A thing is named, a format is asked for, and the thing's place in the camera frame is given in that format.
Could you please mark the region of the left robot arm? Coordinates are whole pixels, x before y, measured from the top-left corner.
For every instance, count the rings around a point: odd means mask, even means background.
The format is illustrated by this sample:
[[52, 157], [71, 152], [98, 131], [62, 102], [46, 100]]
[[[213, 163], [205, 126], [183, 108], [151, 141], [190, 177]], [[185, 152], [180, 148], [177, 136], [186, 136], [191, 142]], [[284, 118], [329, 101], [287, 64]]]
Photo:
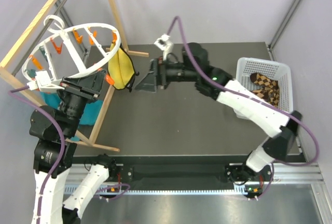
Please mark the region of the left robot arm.
[[36, 195], [32, 223], [80, 223], [101, 184], [118, 176], [115, 159], [99, 155], [73, 195], [63, 200], [77, 147], [66, 139], [75, 136], [86, 105], [99, 97], [105, 76], [106, 70], [99, 69], [81, 78], [62, 78], [57, 90], [59, 106], [36, 107], [31, 115], [29, 133], [38, 138], [33, 162]]

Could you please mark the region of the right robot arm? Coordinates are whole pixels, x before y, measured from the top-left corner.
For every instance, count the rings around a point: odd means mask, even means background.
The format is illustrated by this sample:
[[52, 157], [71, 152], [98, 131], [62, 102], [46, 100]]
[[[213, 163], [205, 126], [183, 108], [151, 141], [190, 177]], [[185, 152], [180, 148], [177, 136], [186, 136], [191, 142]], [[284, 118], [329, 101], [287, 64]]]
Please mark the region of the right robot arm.
[[148, 73], [135, 86], [137, 91], [156, 92], [158, 88], [166, 89], [172, 82], [194, 82], [199, 93], [232, 108], [259, 126], [268, 138], [250, 152], [243, 164], [242, 174], [248, 180], [255, 180], [266, 165], [285, 160], [298, 135], [301, 113], [285, 112], [257, 97], [228, 72], [212, 66], [208, 51], [198, 43], [183, 46], [181, 62], [172, 62], [170, 52], [156, 45], [163, 55], [151, 60]]

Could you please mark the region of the brown argyle sock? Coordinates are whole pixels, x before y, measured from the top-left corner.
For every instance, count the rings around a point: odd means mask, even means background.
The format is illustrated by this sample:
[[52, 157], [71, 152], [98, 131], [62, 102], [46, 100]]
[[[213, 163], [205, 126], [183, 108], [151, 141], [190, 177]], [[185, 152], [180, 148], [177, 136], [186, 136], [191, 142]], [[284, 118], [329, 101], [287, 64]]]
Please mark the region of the brown argyle sock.
[[253, 94], [263, 99], [274, 107], [279, 107], [280, 90], [279, 89], [258, 89], [251, 91]]
[[261, 89], [280, 89], [277, 80], [272, 80], [260, 73], [252, 73], [250, 75], [250, 80], [253, 84], [260, 86]]

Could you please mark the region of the white round clip hanger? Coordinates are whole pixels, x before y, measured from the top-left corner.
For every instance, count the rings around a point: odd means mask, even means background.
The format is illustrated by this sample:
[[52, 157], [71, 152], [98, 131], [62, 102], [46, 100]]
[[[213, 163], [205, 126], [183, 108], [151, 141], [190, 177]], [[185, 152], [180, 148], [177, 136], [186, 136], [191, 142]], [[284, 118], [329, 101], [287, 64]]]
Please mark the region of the white round clip hanger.
[[[99, 68], [101, 68], [102, 66], [104, 66], [106, 63], [109, 62], [109, 60], [117, 53], [117, 51], [120, 47], [120, 44], [121, 44], [120, 34], [119, 34], [118, 30], [112, 25], [109, 25], [106, 23], [85, 23], [85, 24], [80, 24], [80, 25], [75, 25], [72, 27], [65, 28], [64, 21], [56, 15], [46, 16], [46, 18], [44, 19], [44, 25], [46, 25], [47, 22], [50, 20], [54, 20], [55, 26], [57, 26], [58, 28], [53, 29], [51, 27], [47, 27], [47, 31], [52, 33], [52, 35], [49, 36], [48, 38], [44, 39], [38, 45], [36, 45], [36, 47], [33, 49], [31, 54], [25, 60], [25, 62], [23, 63], [23, 65], [21, 67], [21, 72], [28, 81], [35, 79], [35, 77], [30, 77], [28, 75], [27, 65], [29, 62], [35, 63], [35, 65], [37, 66], [37, 71], [46, 71], [42, 66], [40, 66], [39, 62], [34, 57], [35, 52], [37, 52], [40, 48], [42, 48], [44, 51], [44, 56], [46, 57], [46, 60], [48, 63], [47, 72], [54, 84], [57, 84], [57, 82], [59, 82], [59, 84], [60, 84], [61, 79], [56, 75], [56, 71], [53, 66], [53, 61], [52, 61], [52, 58], [51, 58], [50, 53], [47, 48], [47, 44], [53, 42], [56, 37], [59, 37], [62, 39], [62, 44], [64, 44], [65, 47], [67, 48], [71, 59], [73, 60], [73, 62], [75, 63], [75, 66], [78, 69], [78, 73], [72, 75], [71, 76], [72, 78], [85, 77], [85, 76], [88, 76], [88, 75], [96, 72]], [[95, 38], [93, 33], [90, 31], [91, 27], [99, 27], [99, 28], [104, 28], [104, 29], [108, 29], [111, 31], [113, 31], [113, 30], [116, 31], [117, 41], [115, 42], [114, 47], [110, 51], [105, 52], [103, 50], [102, 45], [97, 41], [97, 39]], [[100, 53], [103, 56], [103, 59], [101, 59], [99, 62], [97, 62], [96, 64], [94, 64], [93, 66], [91, 66], [89, 68], [87, 68], [85, 66], [85, 64], [83, 63], [76, 48], [74, 47], [74, 44], [72, 43], [72, 41], [68, 35], [69, 32], [73, 32], [73, 31], [76, 31], [79, 29], [83, 29], [87, 32], [88, 36], [92, 39], [93, 43], [97, 46], [98, 50], [100, 51]]]

